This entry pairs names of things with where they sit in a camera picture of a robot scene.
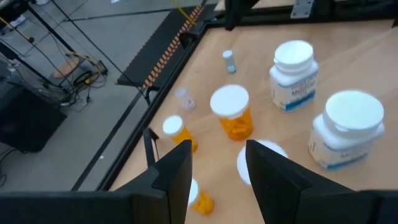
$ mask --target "pill bottle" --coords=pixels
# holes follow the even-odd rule
[[[209,215],[214,210],[214,201],[198,183],[192,179],[189,191],[188,207],[202,215]]]
[[[176,144],[180,144],[184,140],[192,141],[192,152],[198,149],[198,143],[191,133],[185,127],[182,118],[178,115],[172,115],[163,122],[163,132],[170,137]]]
[[[230,73],[230,74],[235,73],[236,66],[235,66],[234,53],[232,52],[232,50],[224,51],[223,58],[224,58],[226,69],[227,69],[228,73]]]
[[[195,108],[195,101],[185,87],[177,88],[174,95],[180,101],[181,106],[187,111],[191,111]]]
[[[383,105],[368,93],[335,93],[313,120],[308,150],[326,170],[342,169],[373,149],[384,133],[383,116]]]
[[[249,93],[239,85],[225,85],[210,99],[211,110],[230,139],[241,141],[253,132],[249,108]]]
[[[278,144],[269,140],[256,140],[256,141],[262,144],[263,146],[272,149],[274,152],[278,152],[280,155],[288,158],[284,149],[282,149]],[[241,152],[238,155],[238,159],[236,160],[236,167],[238,168],[239,175],[241,176],[243,182],[245,182],[248,185],[251,185],[248,165],[246,163],[246,146],[242,148]]]
[[[274,63],[269,73],[276,106],[291,112],[312,102],[318,75],[312,46],[303,40],[288,41],[276,49]]]

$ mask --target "small glass vial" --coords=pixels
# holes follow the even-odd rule
[[[224,58],[226,69],[228,70],[228,73],[230,73],[230,74],[235,73],[236,66],[235,66],[235,59],[234,59],[234,54],[233,54],[232,50],[224,51],[223,58]]]
[[[195,108],[195,101],[185,87],[177,88],[174,95],[180,100],[181,106],[187,111],[191,111]]]

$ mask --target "bottle lid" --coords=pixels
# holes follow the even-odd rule
[[[276,49],[274,62],[285,68],[301,67],[313,60],[313,48],[304,40],[291,40]]]
[[[180,134],[183,128],[184,122],[178,115],[169,116],[163,122],[163,132],[170,137]]]
[[[226,50],[226,51],[223,52],[223,58],[224,59],[230,58],[232,56],[233,56],[232,50]]]
[[[237,118],[249,106],[249,93],[240,85],[225,85],[216,90],[210,99],[211,110],[223,118]]]
[[[263,146],[272,149],[275,152],[278,152],[280,155],[288,158],[286,152],[276,143],[268,140],[256,140],[258,143],[262,144]],[[242,151],[238,155],[238,160],[236,161],[236,166],[238,167],[239,175],[241,176],[242,180],[250,185],[250,178],[249,178],[249,171],[248,165],[246,164],[246,146],[242,148]]]
[[[199,186],[198,183],[192,179],[191,189],[189,190],[188,206],[191,206],[199,196]]]
[[[323,113],[326,125],[339,131],[368,131],[383,120],[384,108],[374,96],[358,90],[335,93],[326,102]]]

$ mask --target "pill bottle label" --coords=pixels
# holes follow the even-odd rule
[[[337,170],[365,158],[368,152],[374,147],[377,139],[372,139],[357,146],[336,150],[327,146],[319,135],[315,131],[312,131],[308,150],[315,161],[323,168]]]
[[[309,77],[289,86],[283,86],[271,79],[272,100],[284,112],[296,110],[310,103],[315,97],[317,75],[316,71]]]

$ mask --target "clear plastic bottle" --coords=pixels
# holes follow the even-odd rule
[[[195,101],[185,87],[177,88],[174,92],[174,95],[178,98],[178,100],[180,100],[180,104],[184,109],[187,111],[195,109]]]

